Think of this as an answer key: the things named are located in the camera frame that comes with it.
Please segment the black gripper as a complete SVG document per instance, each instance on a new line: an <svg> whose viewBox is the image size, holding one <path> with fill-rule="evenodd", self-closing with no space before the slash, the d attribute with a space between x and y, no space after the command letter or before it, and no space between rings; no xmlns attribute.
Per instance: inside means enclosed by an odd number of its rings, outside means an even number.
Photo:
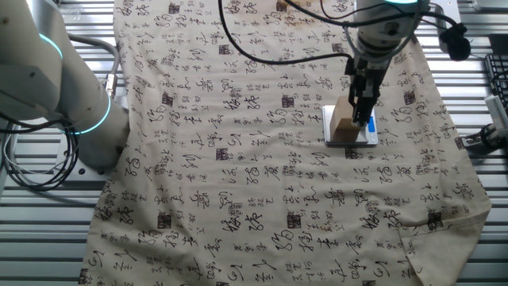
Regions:
<svg viewBox="0 0 508 286"><path fill-rule="evenodd" d="M354 107L352 115L354 125L364 127L370 121L387 69L388 60L376 63L356 56L347 61L344 73L351 76L348 102Z"/></svg>

